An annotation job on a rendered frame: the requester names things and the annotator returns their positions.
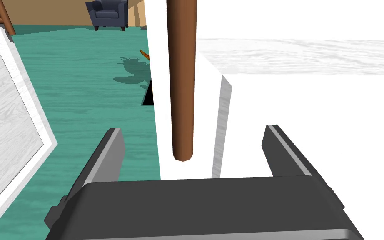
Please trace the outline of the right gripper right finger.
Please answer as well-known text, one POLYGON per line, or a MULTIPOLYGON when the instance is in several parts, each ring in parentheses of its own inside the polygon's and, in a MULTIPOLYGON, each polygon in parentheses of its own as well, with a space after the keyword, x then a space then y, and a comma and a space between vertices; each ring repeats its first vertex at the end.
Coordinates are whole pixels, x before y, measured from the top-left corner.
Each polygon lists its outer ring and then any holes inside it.
POLYGON ((275 177, 311 175, 296 153, 281 136, 275 125, 267 125, 262 139, 262 150, 275 177))

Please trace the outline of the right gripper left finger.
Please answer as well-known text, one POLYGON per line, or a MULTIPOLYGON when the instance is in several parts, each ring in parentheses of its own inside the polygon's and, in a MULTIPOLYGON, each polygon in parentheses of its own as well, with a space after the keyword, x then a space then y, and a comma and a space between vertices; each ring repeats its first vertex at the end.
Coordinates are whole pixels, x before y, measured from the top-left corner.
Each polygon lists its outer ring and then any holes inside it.
POLYGON ((109 128, 76 178, 67 199, 88 183, 118 181, 125 152, 121 128, 109 128))

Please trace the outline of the white cupboard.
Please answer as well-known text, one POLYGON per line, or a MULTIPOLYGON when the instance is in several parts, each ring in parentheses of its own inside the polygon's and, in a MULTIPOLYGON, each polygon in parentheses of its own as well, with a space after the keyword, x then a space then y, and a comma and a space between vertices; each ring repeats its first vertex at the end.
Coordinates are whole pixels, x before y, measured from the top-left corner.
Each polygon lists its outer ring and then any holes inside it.
POLYGON ((221 176, 269 176, 279 125, 384 240, 384 0, 198 0, 197 38, 232 86, 221 176))

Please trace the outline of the white cupboard door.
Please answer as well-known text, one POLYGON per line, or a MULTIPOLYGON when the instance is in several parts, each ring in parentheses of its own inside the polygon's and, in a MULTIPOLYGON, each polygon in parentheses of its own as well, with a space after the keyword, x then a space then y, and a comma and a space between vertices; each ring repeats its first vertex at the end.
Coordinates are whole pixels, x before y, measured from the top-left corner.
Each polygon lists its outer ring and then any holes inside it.
POLYGON ((144 5, 160 177, 219 178, 232 86, 204 55, 196 53, 193 154, 190 160, 176 160, 172 153, 166 0, 144 0, 144 5))

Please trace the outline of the white wood-grain door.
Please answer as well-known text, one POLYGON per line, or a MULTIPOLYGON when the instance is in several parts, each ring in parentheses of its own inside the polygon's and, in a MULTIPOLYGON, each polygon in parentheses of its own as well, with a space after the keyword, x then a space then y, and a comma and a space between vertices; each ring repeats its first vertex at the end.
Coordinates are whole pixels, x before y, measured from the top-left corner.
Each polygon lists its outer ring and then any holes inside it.
POLYGON ((0 218, 57 145, 8 30, 0 25, 0 218))

